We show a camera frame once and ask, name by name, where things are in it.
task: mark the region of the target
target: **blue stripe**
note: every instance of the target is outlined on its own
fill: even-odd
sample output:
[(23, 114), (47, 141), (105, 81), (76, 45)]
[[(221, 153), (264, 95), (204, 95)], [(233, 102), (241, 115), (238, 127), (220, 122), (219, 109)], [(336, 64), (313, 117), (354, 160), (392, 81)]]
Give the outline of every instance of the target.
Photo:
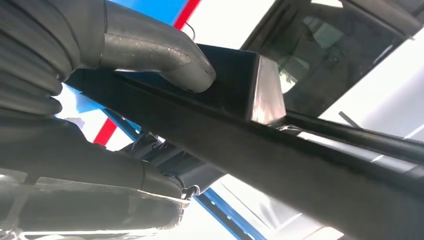
[(194, 198), (196, 202), (198, 202), (212, 217), (214, 217), (227, 231), (232, 234), (236, 239), (242, 240), (240, 236), (238, 236), (230, 227), (227, 226), (225, 222), (223, 222), (217, 215), (215, 215), (214, 211), (212, 211), (208, 206), (206, 206), (202, 201), (199, 201), (196, 196)]
[(237, 224), (246, 234), (254, 240), (267, 240), (258, 230), (256, 230), (246, 219), (236, 212), (226, 201), (224, 201), (212, 188), (203, 193), (208, 199), (215, 203), (232, 221)]
[(111, 0), (127, 8), (146, 14), (166, 24), (173, 25), (187, 0)]

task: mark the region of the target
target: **glass window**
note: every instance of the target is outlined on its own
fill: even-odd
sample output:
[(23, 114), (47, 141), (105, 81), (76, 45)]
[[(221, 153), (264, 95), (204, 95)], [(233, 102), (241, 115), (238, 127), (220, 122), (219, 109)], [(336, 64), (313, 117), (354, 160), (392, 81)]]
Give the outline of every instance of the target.
[(403, 39), (338, 0), (281, 1), (245, 48), (278, 63), (288, 110), (318, 117)]

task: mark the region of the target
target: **black metal frame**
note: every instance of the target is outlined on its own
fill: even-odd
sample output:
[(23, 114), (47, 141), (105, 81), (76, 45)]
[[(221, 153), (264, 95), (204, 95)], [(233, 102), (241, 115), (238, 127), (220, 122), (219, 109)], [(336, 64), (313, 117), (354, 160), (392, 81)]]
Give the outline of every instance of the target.
[(303, 132), (312, 133), (337, 142), (349, 144), (375, 153), (424, 164), (424, 143), (398, 136), (325, 121), (288, 111), (284, 125), (295, 125)]
[[(218, 50), (205, 53), (219, 55)], [(222, 64), (214, 67), (218, 79), (211, 89), (215, 93), (208, 90), (196, 97), (181, 93), (160, 77), (156, 76), (155, 82), (152, 82), (151, 74), (136, 73), (132, 77), (131, 73), (122, 76), (109, 70), (79, 70), (67, 83), (196, 158), (349, 236), (358, 239), (424, 237), (424, 228), (417, 227), (422, 224), (424, 216), (421, 179), (391, 171), (208, 104), (205, 96), (230, 93), (225, 88), (233, 87), (220, 81), (220, 73), (227, 71), (226, 74), (233, 78), (243, 78), (241, 73), (251, 66), (245, 65), (240, 69)], [(220, 96), (215, 95), (213, 100), (216, 99), (220, 99)], [(231, 100), (231, 97), (226, 98), (221, 104), (228, 106), (230, 103), (226, 101)], [(311, 128), (312, 132), (335, 136), (339, 140), (352, 141), (349, 136), (363, 133), (359, 129), (341, 128), (331, 122), (294, 119), (289, 113), (288, 117), (282, 119), (282, 124), (294, 123), (305, 128), (305, 131)], [(387, 142), (394, 141), (374, 132), (356, 137), (363, 146), (373, 149), (380, 149), (380, 145), (387, 146)], [(412, 144), (400, 142), (403, 146)], [(408, 149), (398, 148), (396, 154), (407, 156)]]
[[(274, 4), (269, 8), (268, 12), (255, 27), (253, 32), (244, 42), (241, 47), (242, 50), (249, 50), (252, 48), (252, 45), (263, 45), (266, 42), (266, 39), (269, 37), (273, 28), (278, 21), (281, 20), (282, 15), (285, 14), (285, 8), (288, 8), (290, 5), (293, 5), (295, 2), (300, 0), (276, 0)], [(310, 1), (304, 1), (304, 4), (309, 4)], [(368, 18), (372, 19), (376, 24), (380, 25), (383, 28), (387, 28), (392, 32), (402, 36), (405, 40), (410, 36), (413, 36), (421, 29), (421, 25), (417, 20), (413, 18), (413, 15), (416, 16), (424, 9), (424, 4), (422, 7), (418, 8), (416, 12), (407, 14), (401, 9), (396, 9), (393, 7), (392, 2), (382, 2), (384, 7), (381, 7), (379, 4), (364, 4), (369, 2), (369, 0), (341, 0), (345, 5), (350, 7), (356, 6), (358, 13), (361, 13)]]

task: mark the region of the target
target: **machinery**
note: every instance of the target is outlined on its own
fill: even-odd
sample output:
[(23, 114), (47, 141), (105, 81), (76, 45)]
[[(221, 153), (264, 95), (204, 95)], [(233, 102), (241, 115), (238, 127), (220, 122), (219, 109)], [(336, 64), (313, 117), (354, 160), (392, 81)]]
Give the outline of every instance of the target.
[[(0, 237), (169, 229), (223, 173), (354, 238), (424, 236), (419, 175), (298, 134), (418, 165), (424, 143), (286, 111), (258, 53), (197, 46), (106, 0), (3, 0), (0, 39)], [(87, 142), (54, 117), (63, 81), (145, 132), (118, 152)]]

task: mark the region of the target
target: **wire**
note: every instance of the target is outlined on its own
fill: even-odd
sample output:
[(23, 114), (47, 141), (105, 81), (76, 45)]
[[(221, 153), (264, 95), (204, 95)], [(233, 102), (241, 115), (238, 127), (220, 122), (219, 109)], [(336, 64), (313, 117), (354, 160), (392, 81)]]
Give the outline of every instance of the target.
[(196, 39), (195, 29), (188, 22), (185, 22), (185, 24), (187, 24), (187, 26), (193, 31), (193, 37), (191, 38), (191, 40), (194, 41)]

